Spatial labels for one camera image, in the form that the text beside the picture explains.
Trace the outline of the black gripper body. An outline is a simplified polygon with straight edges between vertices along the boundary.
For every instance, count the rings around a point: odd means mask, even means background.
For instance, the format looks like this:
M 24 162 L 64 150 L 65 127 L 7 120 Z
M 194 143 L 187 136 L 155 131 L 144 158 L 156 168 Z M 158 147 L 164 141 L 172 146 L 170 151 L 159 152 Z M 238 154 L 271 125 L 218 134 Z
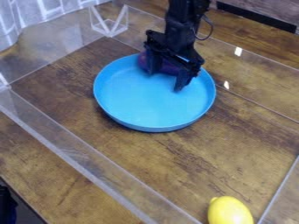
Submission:
M 146 31 L 144 50 L 150 47 L 159 53 L 176 55 L 184 65 L 199 64 L 202 66 L 204 59 L 194 48 L 199 25 L 199 20 L 182 22 L 174 17 L 167 18 L 164 32 Z

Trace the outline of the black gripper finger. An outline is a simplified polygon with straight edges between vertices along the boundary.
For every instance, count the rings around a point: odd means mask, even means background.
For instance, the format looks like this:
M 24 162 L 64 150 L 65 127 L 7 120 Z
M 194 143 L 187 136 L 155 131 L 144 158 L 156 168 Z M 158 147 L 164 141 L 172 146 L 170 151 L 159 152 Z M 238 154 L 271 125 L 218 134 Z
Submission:
M 198 76 L 202 66 L 199 64 L 186 64 L 178 65 L 175 67 L 176 72 L 176 82 L 174 86 L 175 91 L 182 91 L 183 88 L 191 83 L 192 79 Z
M 146 64 L 150 74 L 159 72 L 163 66 L 162 54 L 158 51 L 152 50 L 150 47 L 146 48 Z

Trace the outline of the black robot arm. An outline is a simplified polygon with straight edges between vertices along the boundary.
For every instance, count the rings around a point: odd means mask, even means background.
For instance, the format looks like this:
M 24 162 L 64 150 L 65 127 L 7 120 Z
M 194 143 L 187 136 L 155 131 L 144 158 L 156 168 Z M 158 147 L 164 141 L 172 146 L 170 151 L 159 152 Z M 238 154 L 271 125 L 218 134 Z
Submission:
M 204 58 L 194 48 L 195 40 L 204 20 L 211 0 L 168 0 L 170 7 L 164 16 L 164 32 L 147 30 L 144 42 L 144 68 L 150 74 L 166 72 L 176 77 L 175 91 L 182 91 L 198 76 Z

